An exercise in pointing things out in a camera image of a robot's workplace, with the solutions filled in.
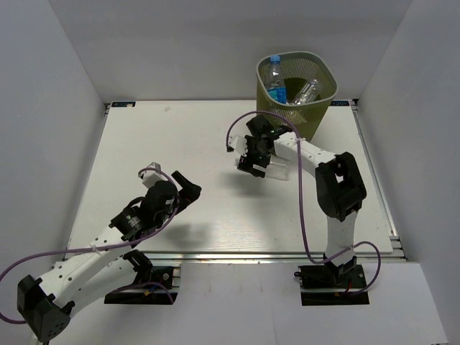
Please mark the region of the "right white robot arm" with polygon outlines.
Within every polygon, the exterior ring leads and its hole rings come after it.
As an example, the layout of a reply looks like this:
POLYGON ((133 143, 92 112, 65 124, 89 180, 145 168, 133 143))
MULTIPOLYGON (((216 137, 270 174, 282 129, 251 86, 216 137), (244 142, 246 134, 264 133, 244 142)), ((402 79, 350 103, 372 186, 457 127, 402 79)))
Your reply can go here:
POLYGON ((226 149, 240 155, 238 170, 258 178, 288 178, 288 165, 298 168, 298 185, 303 173, 316 182, 316 198, 327 220, 327 245, 322 264, 326 281, 342 286, 355 266, 354 227, 367 191, 357 161, 349 152, 336 154, 320 149, 302 138, 291 123, 273 126, 268 113, 254 112, 245 136, 226 135, 226 149))

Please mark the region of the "clear crushed bottle blue-ring cap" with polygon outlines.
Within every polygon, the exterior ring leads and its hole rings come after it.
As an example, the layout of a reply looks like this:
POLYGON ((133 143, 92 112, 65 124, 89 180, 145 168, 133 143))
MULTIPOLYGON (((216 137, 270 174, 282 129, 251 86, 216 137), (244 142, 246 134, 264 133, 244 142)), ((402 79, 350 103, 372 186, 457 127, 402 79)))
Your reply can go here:
POLYGON ((302 106, 312 103, 320 97, 322 89, 323 83, 318 79, 307 80, 289 104, 302 106))

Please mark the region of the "clear ribbed bottle white cap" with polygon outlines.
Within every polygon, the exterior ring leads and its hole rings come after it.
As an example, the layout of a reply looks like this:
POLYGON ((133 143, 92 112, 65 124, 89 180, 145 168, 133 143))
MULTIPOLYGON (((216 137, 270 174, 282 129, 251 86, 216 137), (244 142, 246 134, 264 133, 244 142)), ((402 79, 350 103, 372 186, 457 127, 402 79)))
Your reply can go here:
POLYGON ((289 174, 290 161, 276 155, 272 155, 268 166, 265 168, 265 177, 276 180, 288 180, 289 174))

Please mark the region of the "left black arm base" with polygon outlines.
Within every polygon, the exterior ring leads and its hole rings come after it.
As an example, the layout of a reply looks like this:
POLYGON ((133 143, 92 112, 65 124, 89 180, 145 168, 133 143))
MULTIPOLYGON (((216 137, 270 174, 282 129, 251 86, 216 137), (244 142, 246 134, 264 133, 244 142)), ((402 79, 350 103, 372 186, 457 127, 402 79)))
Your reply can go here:
POLYGON ((180 266, 154 265, 151 273, 137 275, 104 298, 106 305, 172 305, 179 293, 180 266))

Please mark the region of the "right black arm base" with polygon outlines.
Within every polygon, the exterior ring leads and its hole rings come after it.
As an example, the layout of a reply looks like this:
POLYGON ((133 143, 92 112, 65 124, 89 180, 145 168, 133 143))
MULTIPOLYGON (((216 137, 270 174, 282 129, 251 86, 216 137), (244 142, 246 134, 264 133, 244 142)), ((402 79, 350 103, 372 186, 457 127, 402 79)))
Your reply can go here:
POLYGON ((294 272, 302 306, 369 305, 364 269, 357 258, 340 268, 328 262, 299 266, 294 272))

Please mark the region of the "blue label water bottle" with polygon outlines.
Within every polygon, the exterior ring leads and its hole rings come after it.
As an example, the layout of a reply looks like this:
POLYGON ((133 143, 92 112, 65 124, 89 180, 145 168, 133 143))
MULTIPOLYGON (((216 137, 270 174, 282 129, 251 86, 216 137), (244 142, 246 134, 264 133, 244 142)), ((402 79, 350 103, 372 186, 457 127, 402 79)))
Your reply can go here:
POLYGON ((270 57, 270 66, 265 76, 264 85, 271 99, 281 104, 287 102, 287 90, 279 55, 270 57))

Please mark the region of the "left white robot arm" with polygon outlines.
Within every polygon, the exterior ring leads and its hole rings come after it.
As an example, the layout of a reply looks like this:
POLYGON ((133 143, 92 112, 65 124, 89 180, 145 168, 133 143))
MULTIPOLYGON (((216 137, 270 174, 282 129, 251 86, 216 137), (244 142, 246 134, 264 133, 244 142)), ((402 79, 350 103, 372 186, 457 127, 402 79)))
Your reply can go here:
POLYGON ((139 178, 147 193, 130 201, 83 252, 19 281, 17 309, 39 343, 48 344, 93 301, 155 283, 152 263, 136 246, 197 201, 202 189, 178 171, 167 178, 153 166, 139 178))

